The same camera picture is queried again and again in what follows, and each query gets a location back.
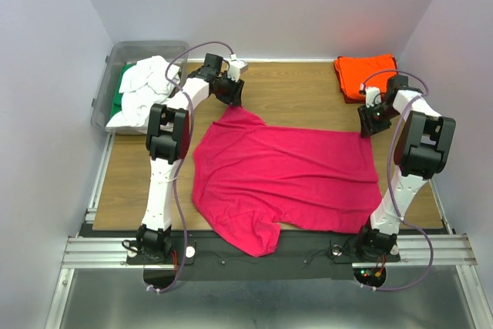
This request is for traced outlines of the pink t shirt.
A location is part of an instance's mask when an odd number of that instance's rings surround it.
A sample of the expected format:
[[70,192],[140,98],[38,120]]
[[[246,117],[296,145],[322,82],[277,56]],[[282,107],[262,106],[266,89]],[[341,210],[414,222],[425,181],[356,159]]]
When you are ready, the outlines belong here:
[[354,132],[269,126],[230,108],[193,160],[194,206],[253,257],[276,250],[283,224],[356,233],[381,201],[371,141]]

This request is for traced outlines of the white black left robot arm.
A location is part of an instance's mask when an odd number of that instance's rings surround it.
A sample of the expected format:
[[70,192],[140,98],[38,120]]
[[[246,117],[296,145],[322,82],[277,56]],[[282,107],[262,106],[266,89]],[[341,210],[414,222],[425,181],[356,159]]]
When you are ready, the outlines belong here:
[[203,65],[191,72],[168,103],[150,108],[146,148],[150,184],[146,210],[135,240],[125,242],[128,260],[137,264],[164,264],[175,256],[172,247],[170,202],[178,170],[189,150],[194,111],[214,95],[228,106],[239,106],[247,63],[232,54],[226,61],[207,53]]

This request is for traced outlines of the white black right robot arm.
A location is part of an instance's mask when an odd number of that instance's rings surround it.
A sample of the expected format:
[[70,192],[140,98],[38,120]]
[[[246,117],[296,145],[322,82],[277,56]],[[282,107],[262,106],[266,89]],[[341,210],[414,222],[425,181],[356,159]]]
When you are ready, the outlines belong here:
[[380,72],[362,82],[365,103],[357,110],[364,138],[390,129],[391,120],[399,118],[387,157],[387,191],[354,241],[355,253],[364,260],[397,255],[397,235],[407,209],[418,191],[445,168],[456,129],[455,119],[429,106],[427,87],[409,85],[410,73],[387,73],[391,77],[384,92],[369,84]]

